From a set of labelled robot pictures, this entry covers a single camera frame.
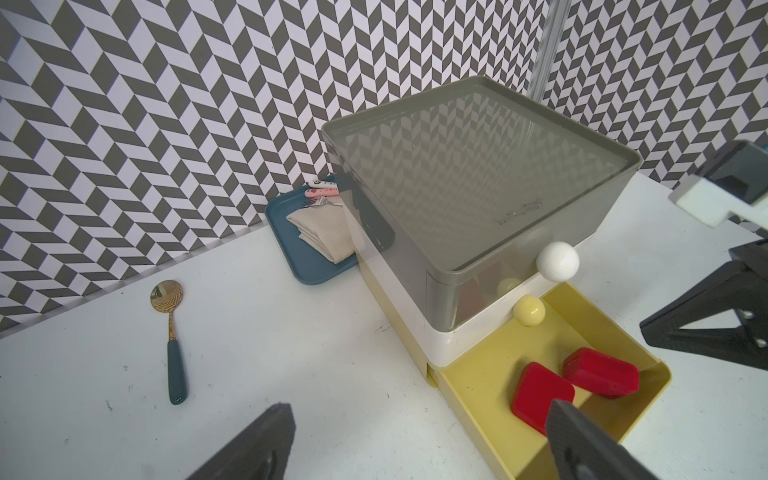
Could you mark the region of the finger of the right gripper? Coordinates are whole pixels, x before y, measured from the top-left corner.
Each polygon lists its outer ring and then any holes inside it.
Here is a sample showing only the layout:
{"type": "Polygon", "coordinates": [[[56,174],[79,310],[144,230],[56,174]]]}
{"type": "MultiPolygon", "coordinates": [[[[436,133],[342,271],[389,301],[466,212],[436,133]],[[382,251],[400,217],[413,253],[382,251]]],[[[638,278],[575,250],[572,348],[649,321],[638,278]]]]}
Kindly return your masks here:
{"type": "Polygon", "coordinates": [[[729,250],[731,260],[640,323],[647,344],[751,368],[767,368],[767,241],[729,250]],[[724,312],[736,327],[693,328],[724,312]]]}

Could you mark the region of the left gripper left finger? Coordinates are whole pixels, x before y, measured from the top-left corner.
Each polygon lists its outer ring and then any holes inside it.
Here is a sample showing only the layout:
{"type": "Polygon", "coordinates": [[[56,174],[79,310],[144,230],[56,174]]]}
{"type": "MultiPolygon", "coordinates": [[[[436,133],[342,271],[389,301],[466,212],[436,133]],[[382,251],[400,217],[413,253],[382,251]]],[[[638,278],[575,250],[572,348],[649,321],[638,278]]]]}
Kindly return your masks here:
{"type": "Polygon", "coordinates": [[[295,432],[291,405],[276,403],[188,479],[283,479],[295,432]]]}

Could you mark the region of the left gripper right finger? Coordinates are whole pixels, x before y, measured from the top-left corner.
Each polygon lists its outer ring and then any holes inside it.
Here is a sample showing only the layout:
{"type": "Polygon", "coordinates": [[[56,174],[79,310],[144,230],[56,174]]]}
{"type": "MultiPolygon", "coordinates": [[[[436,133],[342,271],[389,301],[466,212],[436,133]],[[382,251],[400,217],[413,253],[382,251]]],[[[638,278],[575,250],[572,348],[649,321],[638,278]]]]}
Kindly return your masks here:
{"type": "Polygon", "coordinates": [[[553,400],[545,429],[560,479],[656,479],[572,403],[553,400]]]}

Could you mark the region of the yellow bottom drawer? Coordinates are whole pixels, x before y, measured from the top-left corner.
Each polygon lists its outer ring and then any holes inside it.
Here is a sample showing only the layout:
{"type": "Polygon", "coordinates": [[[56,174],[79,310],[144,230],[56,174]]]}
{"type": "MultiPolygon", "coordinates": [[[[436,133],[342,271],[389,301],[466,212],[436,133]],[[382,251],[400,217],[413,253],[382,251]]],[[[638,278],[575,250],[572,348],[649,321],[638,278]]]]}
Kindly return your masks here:
{"type": "Polygon", "coordinates": [[[542,324],[509,320],[445,367],[433,365],[366,263],[363,278],[422,376],[443,395],[459,424],[499,479],[554,479],[557,469],[544,432],[550,404],[570,402],[611,439],[621,442],[671,381],[666,364],[569,284],[543,297],[542,324]],[[596,355],[633,365],[636,389],[598,394],[577,383],[596,355]]]}

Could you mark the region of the red brooch box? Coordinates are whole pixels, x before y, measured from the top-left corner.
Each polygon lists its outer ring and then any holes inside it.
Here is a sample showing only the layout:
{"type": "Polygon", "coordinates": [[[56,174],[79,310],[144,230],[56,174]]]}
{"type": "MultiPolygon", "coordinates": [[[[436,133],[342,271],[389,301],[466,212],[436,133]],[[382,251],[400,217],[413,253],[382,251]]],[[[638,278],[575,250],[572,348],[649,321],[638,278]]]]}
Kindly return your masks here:
{"type": "Polygon", "coordinates": [[[546,436],[546,421],[554,400],[572,402],[575,387],[566,379],[537,362],[525,366],[513,395],[512,413],[546,436]]]}
{"type": "Polygon", "coordinates": [[[593,394],[616,399],[639,389],[636,366],[591,348],[580,348],[562,364],[562,376],[593,394]]]}

